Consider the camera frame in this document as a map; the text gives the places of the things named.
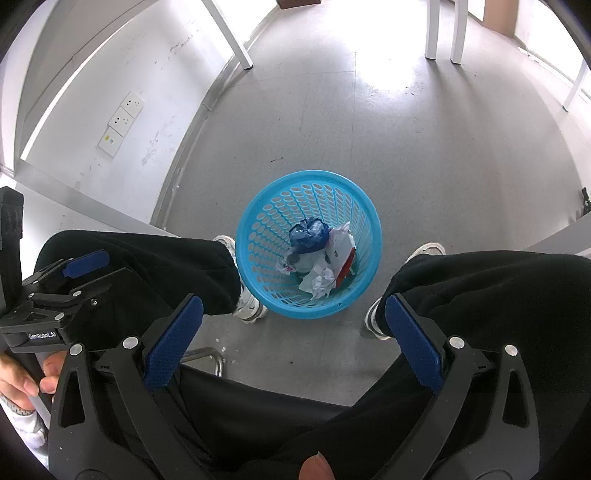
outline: trash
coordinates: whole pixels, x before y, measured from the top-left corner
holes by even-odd
[[[295,254],[322,250],[329,240],[329,226],[319,218],[305,218],[290,230],[290,244]]]
[[[355,258],[355,240],[349,229],[350,222],[333,228],[330,231],[330,238],[326,247],[330,266],[335,273],[337,288],[349,273]]]
[[[315,300],[328,295],[335,285],[335,274],[327,262],[326,255],[323,255],[301,281],[300,290],[311,293],[312,299]]]
[[[285,275],[289,275],[291,272],[308,273],[323,254],[324,250],[311,254],[290,253],[282,261],[277,262],[275,267]]]
[[[307,218],[292,227],[290,242],[291,251],[275,268],[285,275],[307,274],[300,290],[310,293],[313,300],[328,295],[358,270],[350,222],[330,229],[320,219]]]

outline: white sneaker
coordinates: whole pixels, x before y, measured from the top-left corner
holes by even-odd
[[[236,241],[231,236],[227,235],[218,235],[213,241],[220,242],[228,249],[234,260],[234,265],[238,268],[238,264],[236,263]],[[244,323],[255,323],[257,320],[264,318],[269,310],[248,290],[242,281],[242,277],[240,277],[240,283],[242,286],[242,292],[240,298],[238,298],[234,315],[240,318]]]
[[[407,258],[405,264],[408,263],[409,260],[413,259],[414,257],[416,257],[418,255],[445,255],[445,248],[443,247],[442,244],[438,244],[436,242],[430,242],[428,244],[424,244],[421,247],[418,247],[413,252],[413,254]],[[375,314],[378,311],[378,304],[379,304],[380,300],[381,300],[381,297],[378,298],[373,303],[373,305],[368,309],[368,311],[365,313],[365,317],[363,318],[363,325],[365,326],[366,329],[368,329],[371,333],[373,333],[376,338],[378,338],[380,340],[388,340],[389,338],[392,338],[392,337],[386,335],[382,330],[380,330],[378,327],[378,323],[375,320]]]
[[[375,313],[378,311],[378,304],[380,300],[382,300],[382,297],[378,298],[365,313],[365,317],[363,317],[363,325],[365,325],[365,328],[373,333],[377,339],[388,340],[392,337],[386,335],[382,330],[380,330],[378,323],[375,321]]]
[[[438,244],[436,242],[424,244],[418,247],[404,263],[408,263],[411,259],[418,255],[445,255],[445,248],[442,244]]]

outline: white table leg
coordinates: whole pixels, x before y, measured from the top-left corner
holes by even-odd
[[[468,0],[456,0],[456,20],[453,25],[452,55],[450,56],[453,63],[462,63],[467,23]]]
[[[569,96],[566,97],[566,100],[562,104],[562,108],[564,108],[567,112],[569,111],[570,104],[573,103],[574,98],[579,94],[581,88],[583,87],[583,81],[589,72],[589,67],[587,67],[587,63],[583,59],[583,63],[581,63],[581,68],[579,70],[579,74],[577,75],[577,79],[573,83],[573,87],[570,89]]]
[[[439,0],[427,1],[427,43],[425,56],[435,60],[437,54],[437,39],[439,37]]]
[[[214,22],[217,24],[217,27],[221,30],[223,36],[226,38],[226,41],[232,47],[234,51],[234,55],[240,61],[240,65],[242,68],[247,70],[252,68],[252,60],[242,42],[238,41],[236,35],[232,32],[232,29],[228,25],[226,18],[223,16],[222,11],[218,7],[215,0],[202,0],[203,5],[209,11],[209,14],[212,16]]]

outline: wall socket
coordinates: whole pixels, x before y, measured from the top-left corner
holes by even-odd
[[[109,125],[121,136],[125,136],[129,131],[129,127],[131,124],[134,123],[134,117],[132,117],[128,112],[123,110],[121,107],[117,109],[111,120],[109,121]]]
[[[125,100],[121,103],[123,110],[136,118],[144,107],[144,101],[135,92],[129,92]]]
[[[111,127],[107,127],[107,131],[100,139],[99,147],[105,150],[111,157],[114,157],[123,143],[123,137],[119,135]]]

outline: blue plastic bag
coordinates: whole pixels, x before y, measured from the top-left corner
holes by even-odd
[[[306,218],[290,230],[293,253],[311,254],[322,250],[329,240],[329,226],[319,218]]]

